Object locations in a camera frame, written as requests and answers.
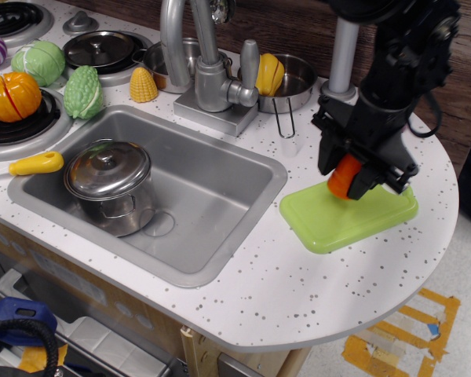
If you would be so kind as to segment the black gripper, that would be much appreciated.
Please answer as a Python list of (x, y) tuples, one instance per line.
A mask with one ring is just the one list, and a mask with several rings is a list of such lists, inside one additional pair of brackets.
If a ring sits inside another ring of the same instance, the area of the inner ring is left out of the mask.
[(417, 163), (402, 141), (402, 133), (419, 95), (395, 89), (378, 97), (362, 87), (355, 104), (325, 94), (312, 123), (321, 131), (318, 168), (322, 175), (334, 170), (346, 154), (362, 166), (349, 186), (349, 199), (361, 199), (377, 185), (400, 194), (418, 172)]

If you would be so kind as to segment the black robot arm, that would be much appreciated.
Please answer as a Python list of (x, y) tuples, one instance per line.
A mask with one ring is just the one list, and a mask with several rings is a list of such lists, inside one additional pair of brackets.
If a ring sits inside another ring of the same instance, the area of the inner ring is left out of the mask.
[(394, 192), (407, 188), (418, 173), (402, 133), (424, 98), (442, 123), (432, 91), (443, 86), (452, 69), (451, 43), (458, 33), (456, 1), (332, 1), (342, 19), (377, 27), (374, 59), (361, 81), (358, 99), (346, 104), (319, 97), (312, 122), (322, 132), (319, 171), (341, 199), (358, 200), (376, 185)]

